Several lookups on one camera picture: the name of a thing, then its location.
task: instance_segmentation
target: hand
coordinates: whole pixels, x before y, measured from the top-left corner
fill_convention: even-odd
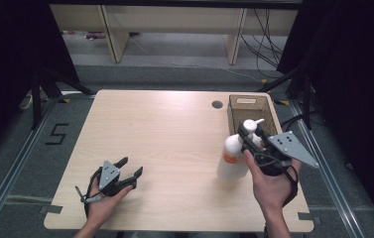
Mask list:
[[[255,164],[254,157],[248,150],[244,151],[244,155],[252,175],[254,196],[263,211],[270,238],[290,237],[290,232],[283,216],[283,203],[291,192],[291,182],[285,175],[276,177],[264,175]],[[292,159],[292,166],[299,172],[302,164]],[[288,172],[293,179],[297,179],[291,168],[289,168]]]
[[[98,201],[91,202],[88,208],[87,221],[78,231],[75,237],[94,237],[94,234],[100,229],[109,217],[112,215],[118,202],[124,198],[133,187],[131,185],[123,188],[114,196],[105,196]],[[91,185],[90,196],[99,192],[97,177]]]

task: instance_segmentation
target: wooden table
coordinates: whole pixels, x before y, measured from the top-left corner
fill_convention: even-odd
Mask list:
[[[74,187],[86,192],[90,176],[104,160],[116,163],[127,156],[121,178],[142,166],[143,175],[102,229],[262,231],[265,220],[253,196],[250,173],[231,181],[216,175],[229,136],[230,94],[269,97],[249,92],[99,91],[52,202],[62,211],[48,213],[45,226],[79,229],[85,214]],[[223,107],[214,108],[213,101]],[[285,207],[285,217],[292,232],[312,231],[312,221],[300,220],[298,212],[309,213],[301,188]]]

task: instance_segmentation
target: floor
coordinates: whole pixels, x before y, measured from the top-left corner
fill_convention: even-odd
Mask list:
[[[211,72],[211,77],[220,73],[222,76],[243,77],[259,81],[266,75],[268,80],[274,80],[279,74],[274,72],[277,57],[273,51],[261,48],[269,62],[256,57],[251,53],[244,41],[241,42],[238,61],[236,65],[227,63],[227,55],[222,36],[194,35],[194,34],[132,34],[125,49],[122,61],[114,63],[111,60],[106,42],[103,39],[88,40],[85,32],[63,33],[71,58],[82,78],[101,79],[113,78],[110,70],[115,67],[125,70],[123,74],[129,77],[135,73],[165,70],[171,75],[168,68],[176,68],[184,73],[197,73],[205,69]],[[261,37],[245,36],[245,41],[254,49],[259,49],[257,41]],[[272,38],[274,44],[282,49],[287,38]],[[107,85],[100,81],[100,86]],[[97,86],[97,81],[87,81],[86,84]],[[145,82],[139,82],[138,88],[147,88]],[[276,100],[284,99],[284,87],[273,89],[272,96]],[[22,102],[26,105],[29,98]],[[47,118],[45,132],[52,131],[57,123],[70,121],[73,128],[67,131],[65,142],[67,146],[46,147],[50,137],[37,138],[30,130],[31,111],[22,112],[13,119],[8,130],[0,141],[0,190],[6,199],[0,202],[0,237],[68,237],[75,231],[51,231],[43,226],[45,212],[55,194],[57,184],[66,165],[66,160],[57,158],[69,157],[76,142],[77,133],[82,127],[85,115],[88,113],[92,99],[74,99],[71,108],[65,103],[47,101],[44,110],[51,109],[51,116]],[[300,113],[298,102],[291,106],[281,103],[276,105],[276,111],[281,121],[286,121]],[[291,129],[300,131],[300,140],[306,142],[307,148],[319,159],[322,170],[314,171],[303,169],[301,183],[307,198],[315,230],[309,234],[294,234],[294,237],[374,237],[374,206],[364,191],[357,177],[344,166],[345,158],[336,145],[335,140],[324,124],[321,115],[312,117],[313,128],[306,131],[302,122],[293,124]],[[27,138],[37,138],[34,145],[27,145]],[[24,158],[24,148],[27,148],[28,159],[16,165],[16,158]],[[15,176],[8,177],[13,168],[21,168]],[[4,178],[11,178],[8,185],[3,186]],[[103,231],[97,237],[115,237],[114,232]]]

